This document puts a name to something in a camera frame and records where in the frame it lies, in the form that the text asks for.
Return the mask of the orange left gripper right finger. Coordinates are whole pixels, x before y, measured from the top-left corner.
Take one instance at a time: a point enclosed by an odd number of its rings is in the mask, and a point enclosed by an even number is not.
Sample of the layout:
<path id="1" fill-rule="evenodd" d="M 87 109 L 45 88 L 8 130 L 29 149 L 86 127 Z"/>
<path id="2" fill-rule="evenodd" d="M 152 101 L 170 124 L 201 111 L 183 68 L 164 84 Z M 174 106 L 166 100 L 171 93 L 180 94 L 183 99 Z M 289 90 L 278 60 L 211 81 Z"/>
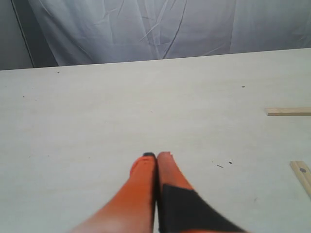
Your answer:
<path id="1" fill-rule="evenodd" d="M 244 233 L 208 205 L 177 166 L 170 152 L 157 156 L 161 233 Z"/>

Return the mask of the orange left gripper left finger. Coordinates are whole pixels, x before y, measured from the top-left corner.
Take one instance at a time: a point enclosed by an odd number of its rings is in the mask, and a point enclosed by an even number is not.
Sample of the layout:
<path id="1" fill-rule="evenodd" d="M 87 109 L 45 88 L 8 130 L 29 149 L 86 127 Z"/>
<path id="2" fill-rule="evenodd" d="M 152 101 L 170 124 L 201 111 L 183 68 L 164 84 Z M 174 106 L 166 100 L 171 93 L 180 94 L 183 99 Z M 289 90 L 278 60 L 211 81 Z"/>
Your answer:
<path id="1" fill-rule="evenodd" d="M 156 156 L 144 153 L 132 165 L 129 179 L 97 213 L 72 233 L 151 233 L 154 225 Z"/>

